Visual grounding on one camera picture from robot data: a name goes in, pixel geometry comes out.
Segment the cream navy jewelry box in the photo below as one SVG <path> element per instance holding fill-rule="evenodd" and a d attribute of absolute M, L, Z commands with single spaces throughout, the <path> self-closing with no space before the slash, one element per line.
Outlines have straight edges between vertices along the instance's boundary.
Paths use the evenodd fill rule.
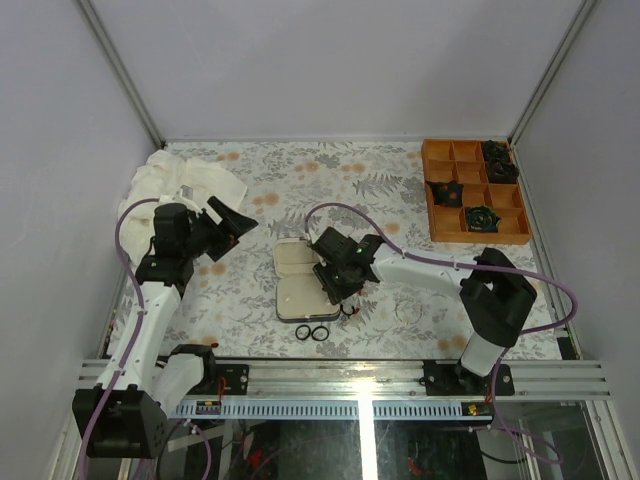
<path fill-rule="evenodd" d="M 321 261 L 305 239 L 284 238 L 273 247 L 276 284 L 276 315 L 283 323 L 334 321 L 340 316 L 322 290 L 313 267 Z"/>

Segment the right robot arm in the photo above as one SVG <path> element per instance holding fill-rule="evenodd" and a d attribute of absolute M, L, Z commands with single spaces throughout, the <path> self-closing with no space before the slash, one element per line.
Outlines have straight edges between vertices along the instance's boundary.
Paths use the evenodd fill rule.
<path fill-rule="evenodd" d="M 473 328 L 455 372 L 458 387 L 467 394 L 490 385 L 498 358 L 516 344 L 537 299 L 531 283 L 495 248 L 485 248 L 464 268 L 443 255 L 403 251 L 380 235 L 356 241 L 332 227 L 310 247 L 320 258 L 313 272 L 334 305 L 368 282 L 420 287 L 459 299 Z"/>

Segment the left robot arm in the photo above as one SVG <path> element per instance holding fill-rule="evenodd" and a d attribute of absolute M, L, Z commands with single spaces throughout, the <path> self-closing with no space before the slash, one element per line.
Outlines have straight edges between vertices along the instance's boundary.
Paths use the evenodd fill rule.
<path fill-rule="evenodd" d="M 222 386 L 209 346 L 181 344 L 163 367 L 156 362 L 195 261 L 203 255 L 221 260 L 257 225 L 216 197 L 199 211 L 184 201 L 155 208 L 149 249 L 127 270 L 138 305 L 94 386 L 77 389 L 72 402 L 83 456 L 157 458 L 169 417 L 183 398 Z"/>

